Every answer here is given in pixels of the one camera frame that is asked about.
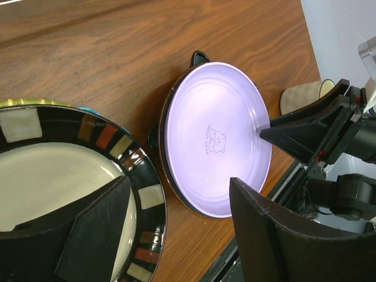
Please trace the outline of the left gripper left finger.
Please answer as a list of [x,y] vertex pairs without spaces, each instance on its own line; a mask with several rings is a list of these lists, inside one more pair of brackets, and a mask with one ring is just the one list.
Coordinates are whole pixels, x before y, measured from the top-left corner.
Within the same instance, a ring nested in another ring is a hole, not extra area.
[[130,197],[120,176],[1,233],[1,281],[110,281]]

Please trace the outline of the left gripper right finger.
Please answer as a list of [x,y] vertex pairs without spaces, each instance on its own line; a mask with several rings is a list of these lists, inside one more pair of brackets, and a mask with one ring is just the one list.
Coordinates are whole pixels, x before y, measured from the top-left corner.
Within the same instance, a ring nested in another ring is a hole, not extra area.
[[267,222],[277,281],[375,281],[375,233],[351,233],[308,220],[230,179],[233,225],[250,208]]

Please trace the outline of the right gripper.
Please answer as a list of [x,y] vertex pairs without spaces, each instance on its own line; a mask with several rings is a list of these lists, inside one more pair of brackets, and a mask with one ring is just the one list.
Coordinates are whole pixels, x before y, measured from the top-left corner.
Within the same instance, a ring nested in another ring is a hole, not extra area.
[[260,137],[303,164],[333,165],[343,153],[375,164],[375,116],[367,90],[340,79],[326,95],[270,121]]

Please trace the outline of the lavender bear plate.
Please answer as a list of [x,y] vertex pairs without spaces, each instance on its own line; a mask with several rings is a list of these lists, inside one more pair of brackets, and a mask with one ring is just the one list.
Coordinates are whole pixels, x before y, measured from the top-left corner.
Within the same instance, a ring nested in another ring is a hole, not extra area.
[[251,79],[224,62],[203,63],[173,88],[161,122],[161,153],[171,184],[195,213],[231,216],[229,181],[259,192],[271,162],[264,100]]

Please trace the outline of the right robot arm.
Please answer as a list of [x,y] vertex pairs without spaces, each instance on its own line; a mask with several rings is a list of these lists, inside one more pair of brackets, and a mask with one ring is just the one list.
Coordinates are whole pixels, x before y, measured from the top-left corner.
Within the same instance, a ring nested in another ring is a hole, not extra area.
[[277,117],[260,137],[295,159],[279,181],[276,202],[302,216],[328,209],[346,220],[375,223],[375,176],[326,168],[342,154],[375,164],[375,116],[366,115],[366,90],[340,80],[318,101]]

